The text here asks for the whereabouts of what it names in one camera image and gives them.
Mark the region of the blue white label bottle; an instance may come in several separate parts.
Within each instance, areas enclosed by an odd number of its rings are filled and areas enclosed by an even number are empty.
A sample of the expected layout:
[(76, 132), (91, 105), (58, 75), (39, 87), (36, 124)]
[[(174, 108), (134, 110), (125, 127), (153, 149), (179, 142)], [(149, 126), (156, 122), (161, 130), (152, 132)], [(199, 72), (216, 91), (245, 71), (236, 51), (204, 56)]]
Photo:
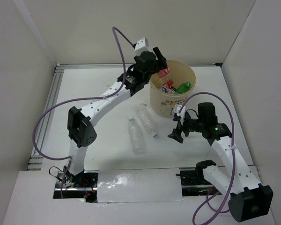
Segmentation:
[(175, 94), (175, 91), (174, 91), (174, 90), (172, 90), (171, 88), (165, 87), (165, 86), (162, 86), (162, 87), (160, 88), (160, 90), (161, 90), (163, 93), (165, 93), (165, 94), (169, 94), (169, 95)]

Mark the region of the green soda bottle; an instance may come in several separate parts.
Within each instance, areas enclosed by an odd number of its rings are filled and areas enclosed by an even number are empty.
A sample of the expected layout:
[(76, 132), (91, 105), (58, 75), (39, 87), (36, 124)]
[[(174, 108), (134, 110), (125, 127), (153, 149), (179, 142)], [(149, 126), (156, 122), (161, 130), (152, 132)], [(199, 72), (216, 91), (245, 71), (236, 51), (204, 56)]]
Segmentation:
[(177, 89), (176, 89), (176, 93), (177, 94), (183, 94), (188, 92), (191, 89), (191, 83), (190, 82), (185, 82), (182, 83)]

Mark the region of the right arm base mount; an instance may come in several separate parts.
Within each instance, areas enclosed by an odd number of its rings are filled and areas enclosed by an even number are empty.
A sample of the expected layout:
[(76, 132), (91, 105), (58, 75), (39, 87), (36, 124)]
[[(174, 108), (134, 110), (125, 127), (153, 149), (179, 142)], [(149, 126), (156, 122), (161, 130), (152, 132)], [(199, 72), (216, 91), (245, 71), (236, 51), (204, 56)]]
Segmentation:
[(176, 174), (180, 178), (182, 187), (182, 196), (206, 196), (209, 191), (215, 194), (218, 190), (210, 182), (203, 178), (203, 169), (207, 166), (216, 165), (212, 160), (198, 162), (194, 169), (180, 170)]

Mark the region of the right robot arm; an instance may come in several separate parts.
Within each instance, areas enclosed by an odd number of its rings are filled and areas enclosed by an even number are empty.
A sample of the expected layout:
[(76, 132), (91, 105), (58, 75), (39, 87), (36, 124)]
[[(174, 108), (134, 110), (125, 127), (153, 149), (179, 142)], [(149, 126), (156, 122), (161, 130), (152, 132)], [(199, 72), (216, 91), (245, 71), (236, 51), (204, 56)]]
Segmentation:
[(198, 104), (198, 115), (193, 119), (186, 108), (175, 105), (174, 121), (177, 126), (168, 136), (179, 143), (182, 133), (201, 133), (221, 158), (229, 175), (226, 176), (212, 160), (197, 163), (195, 179), (200, 184), (211, 183), (228, 200), (228, 208), (237, 222), (267, 215), (273, 198), (269, 185), (264, 186), (252, 173), (238, 148), (232, 143), (232, 133), (219, 123), (215, 106), (210, 102)]

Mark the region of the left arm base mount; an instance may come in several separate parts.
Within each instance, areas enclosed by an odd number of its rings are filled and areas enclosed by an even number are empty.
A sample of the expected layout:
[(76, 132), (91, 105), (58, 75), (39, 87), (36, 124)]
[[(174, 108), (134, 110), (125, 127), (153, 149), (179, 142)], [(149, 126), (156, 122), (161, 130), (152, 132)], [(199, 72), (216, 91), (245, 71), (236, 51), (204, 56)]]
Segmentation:
[(84, 172), (77, 184), (67, 177), (62, 182), (63, 172), (56, 166), (50, 167), (48, 173), (55, 178), (53, 199), (83, 199), (86, 203), (97, 203), (98, 171)]

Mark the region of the red label bottle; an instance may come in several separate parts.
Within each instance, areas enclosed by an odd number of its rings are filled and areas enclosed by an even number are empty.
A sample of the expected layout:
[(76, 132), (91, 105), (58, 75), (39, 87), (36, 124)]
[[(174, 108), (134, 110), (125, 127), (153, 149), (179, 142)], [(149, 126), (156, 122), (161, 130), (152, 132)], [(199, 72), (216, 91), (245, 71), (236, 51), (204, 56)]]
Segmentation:
[(169, 80), (168, 82), (163, 84), (163, 88), (167, 88), (167, 89), (172, 89), (172, 85), (173, 85), (173, 80)]
[(169, 74), (169, 72), (170, 72), (169, 67), (166, 67), (165, 69), (159, 71), (157, 75), (159, 78), (165, 78)]

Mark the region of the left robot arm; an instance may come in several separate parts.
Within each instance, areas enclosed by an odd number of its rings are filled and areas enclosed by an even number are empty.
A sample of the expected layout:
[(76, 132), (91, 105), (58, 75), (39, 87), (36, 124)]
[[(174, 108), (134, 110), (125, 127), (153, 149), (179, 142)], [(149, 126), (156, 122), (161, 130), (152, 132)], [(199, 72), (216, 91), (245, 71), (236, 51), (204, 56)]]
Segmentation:
[(110, 110), (121, 102), (128, 100), (149, 83), (153, 74), (167, 68), (166, 58), (158, 47), (144, 51), (134, 57), (131, 65), (117, 81), (101, 97), (82, 108), (72, 107), (68, 112), (67, 128), (70, 138), (71, 160), (64, 166), (66, 181), (72, 187), (78, 187), (83, 182), (84, 159), (89, 145), (97, 134), (95, 125)]

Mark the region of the clear bottle blue cap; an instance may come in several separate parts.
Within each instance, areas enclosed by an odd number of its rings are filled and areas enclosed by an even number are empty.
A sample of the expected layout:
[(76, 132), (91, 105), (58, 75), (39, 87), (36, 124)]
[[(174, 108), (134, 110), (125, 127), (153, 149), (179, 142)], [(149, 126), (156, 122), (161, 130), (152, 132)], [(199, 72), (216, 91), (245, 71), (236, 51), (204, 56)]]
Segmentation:
[(157, 128), (146, 106), (144, 104), (138, 104), (135, 111), (146, 132), (153, 138), (156, 138), (158, 136)]

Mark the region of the clear bottle white cap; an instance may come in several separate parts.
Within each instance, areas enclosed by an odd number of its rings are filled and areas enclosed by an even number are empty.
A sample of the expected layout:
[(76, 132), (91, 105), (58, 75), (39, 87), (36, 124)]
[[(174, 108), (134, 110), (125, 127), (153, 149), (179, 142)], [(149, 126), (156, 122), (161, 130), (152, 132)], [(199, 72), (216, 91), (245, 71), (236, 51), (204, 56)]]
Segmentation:
[(140, 126), (133, 116), (128, 117), (128, 133), (132, 151), (135, 155), (141, 155), (145, 153), (144, 138), (140, 129)]

